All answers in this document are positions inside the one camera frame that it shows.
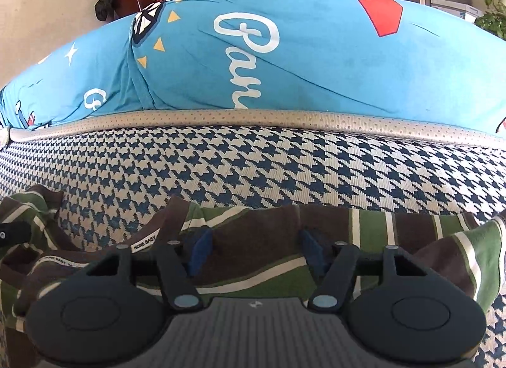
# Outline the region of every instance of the houndstooth mat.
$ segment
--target houndstooth mat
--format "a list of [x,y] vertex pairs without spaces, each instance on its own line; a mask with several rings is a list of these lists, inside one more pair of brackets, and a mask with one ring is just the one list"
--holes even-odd
[[[283,128],[132,128],[11,144],[0,196],[65,192],[61,227],[94,250],[126,239],[171,195],[203,204],[322,203],[484,221],[506,208],[506,151]],[[506,366],[506,296],[476,361]]]

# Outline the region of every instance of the dark chair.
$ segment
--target dark chair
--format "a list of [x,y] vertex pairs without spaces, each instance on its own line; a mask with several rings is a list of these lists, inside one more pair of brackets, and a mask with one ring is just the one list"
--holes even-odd
[[153,0],[113,0],[112,8],[119,18],[123,18],[142,11],[151,3]]

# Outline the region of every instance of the yellow triangle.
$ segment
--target yellow triangle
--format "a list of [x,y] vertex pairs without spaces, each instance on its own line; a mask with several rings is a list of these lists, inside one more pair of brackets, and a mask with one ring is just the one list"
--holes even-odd
[[180,19],[181,18],[179,18],[179,15],[177,15],[174,11],[171,11],[169,15],[169,20],[167,22],[174,22]]
[[161,37],[158,39],[158,41],[156,41],[156,44],[153,48],[158,51],[162,51],[163,53],[165,52],[164,43],[161,42]]
[[137,61],[139,62],[139,64],[141,64],[144,68],[146,68],[146,66],[148,65],[148,57],[147,56],[143,56],[142,58],[137,58]]

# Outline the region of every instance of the blue bed sheet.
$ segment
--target blue bed sheet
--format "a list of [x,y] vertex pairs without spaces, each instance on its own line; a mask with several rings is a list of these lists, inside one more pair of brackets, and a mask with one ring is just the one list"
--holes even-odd
[[399,0],[175,0],[3,88],[4,125],[142,109],[298,109],[506,131],[506,42]]

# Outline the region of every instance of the beige dotted edge trim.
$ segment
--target beige dotted edge trim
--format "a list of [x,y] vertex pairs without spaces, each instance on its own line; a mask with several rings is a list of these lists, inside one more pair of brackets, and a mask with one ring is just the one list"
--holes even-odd
[[86,118],[81,121],[35,131],[12,128],[10,138],[15,142],[24,143],[118,128],[212,125],[312,129],[506,150],[506,139],[447,125],[329,112],[265,111],[259,109],[128,112]]

